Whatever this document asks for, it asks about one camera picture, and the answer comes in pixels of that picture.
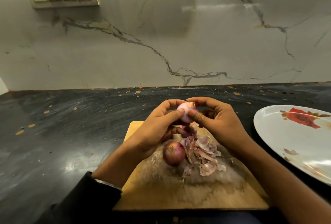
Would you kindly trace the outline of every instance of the black sleeve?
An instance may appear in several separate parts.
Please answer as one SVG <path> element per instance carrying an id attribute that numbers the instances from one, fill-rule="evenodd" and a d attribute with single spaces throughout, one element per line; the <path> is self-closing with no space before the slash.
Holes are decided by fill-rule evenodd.
<path id="1" fill-rule="evenodd" d="M 87 172 L 67 197 L 47 209 L 35 224 L 94 223 L 109 219 L 120 198 L 119 189 L 98 183 L 91 177 L 91 172 Z"/>

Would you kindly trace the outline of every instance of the cutting board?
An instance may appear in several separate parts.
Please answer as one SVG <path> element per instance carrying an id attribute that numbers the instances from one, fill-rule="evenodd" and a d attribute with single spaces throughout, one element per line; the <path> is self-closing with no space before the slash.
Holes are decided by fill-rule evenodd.
<path id="1" fill-rule="evenodd" d="M 143 121 L 131 122 L 124 141 L 142 123 Z M 206 129 L 199 128 L 198 135 L 204 134 L 212 137 Z M 180 135 L 174 135 L 174 138 L 179 140 Z M 132 172 L 122 188 L 122 198 L 114 210 L 269 208 L 267 194 L 241 162 L 235 160 L 234 164 L 226 166 L 227 172 L 221 174 L 222 183 L 208 181 L 209 176 L 199 176 L 199 179 L 206 179 L 207 182 L 189 181 L 189 177 L 182 182 L 181 173 L 164 162 L 162 147 L 159 147 Z"/>

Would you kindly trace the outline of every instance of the hand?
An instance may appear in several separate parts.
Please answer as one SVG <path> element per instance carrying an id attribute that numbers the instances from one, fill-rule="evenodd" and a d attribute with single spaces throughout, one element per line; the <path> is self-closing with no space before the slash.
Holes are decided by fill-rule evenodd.
<path id="1" fill-rule="evenodd" d="M 239 118 L 231 105 L 210 97 L 193 97 L 188 102 L 195 102 L 197 106 L 208 106 L 210 109 L 201 113 L 189 110 L 188 115 L 205 127 L 214 138 L 232 153 L 236 153 L 247 142 L 253 141 L 246 133 Z"/>
<path id="2" fill-rule="evenodd" d="M 178 122 L 184 115 L 184 109 L 168 111 L 170 107 L 177 107 L 185 102 L 179 99 L 162 102 L 125 142 L 134 143 L 137 152 L 141 153 L 141 159 L 146 159 L 154 153 L 161 143 L 170 139 L 173 134 L 185 134 L 185 131 L 180 127 L 171 126 L 174 123 L 175 125 L 184 125 L 183 122 Z"/>

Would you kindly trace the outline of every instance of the white plate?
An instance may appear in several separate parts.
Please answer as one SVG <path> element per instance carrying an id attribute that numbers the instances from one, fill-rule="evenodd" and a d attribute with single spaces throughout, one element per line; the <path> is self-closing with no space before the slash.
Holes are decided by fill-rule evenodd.
<path id="1" fill-rule="evenodd" d="M 278 155 L 331 186 L 331 113 L 294 105 L 272 105 L 254 116 L 263 141 Z"/>

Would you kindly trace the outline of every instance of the black countertop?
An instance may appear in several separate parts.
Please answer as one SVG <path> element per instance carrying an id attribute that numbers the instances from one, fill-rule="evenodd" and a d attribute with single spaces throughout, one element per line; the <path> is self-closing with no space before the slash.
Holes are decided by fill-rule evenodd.
<path id="1" fill-rule="evenodd" d="M 289 104 L 331 112 L 331 83 L 22 91 L 0 96 L 1 223 L 31 223 L 122 143 L 131 121 L 146 119 L 166 99 L 193 96 L 210 96 L 231 104 L 257 143 L 331 201 L 330 186 L 279 157 L 253 126 L 254 114 L 269 105 Z M 262 215 L 275 212 L 263 211 Z M 135 221 L 144 223 L 170 223 L 177 215 L 183 223 L 192 223 L 215 213 L 166 211 L 129 213 L 125 217 L 134 216 Z"/>

